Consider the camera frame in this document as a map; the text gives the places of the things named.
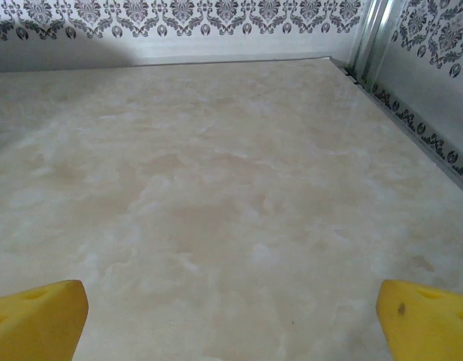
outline damask pattern wallpaper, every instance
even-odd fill
[[[0,41],[349,33],[361,0],[0,0]]]
[[[374,84],[372,93],[402,121],[409,132],[436,153],[442,159],[443,164],[463,181],[463,154],[453,143],[447,141],[408,105],[379,84]]]
[[[392,41],[463,79],[463,0],[409,0]]]

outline white wall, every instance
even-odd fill
[[[363,2],[0,0],[0,71],[312,56],[348,62]]]

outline beige marble tile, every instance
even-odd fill
[[[66,278],[76,361],[390,360],[463,193],[326,59],[0,74],[0,296]]]

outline yellow foam pad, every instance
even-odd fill
[[[384,281],[377,315],[395,361],[463,361],[463,296]]]
[[[1,297],[0,361],[70,361],[87,314],[80,281]]]

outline wallpaper border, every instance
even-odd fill
[[[275,30],[340,34],[359,24],[362,8],[361,0],[0,0],[0,40],[13,33],[21,40],[33,33],[57,39],[63,29],[69,39],[155,32],[159,37]]]
[[[463,183],[463,153],[446,140],[399,98],[378,83],[371,94],[386,106],[412,133],[416,139],[441,159],[442,163]]]

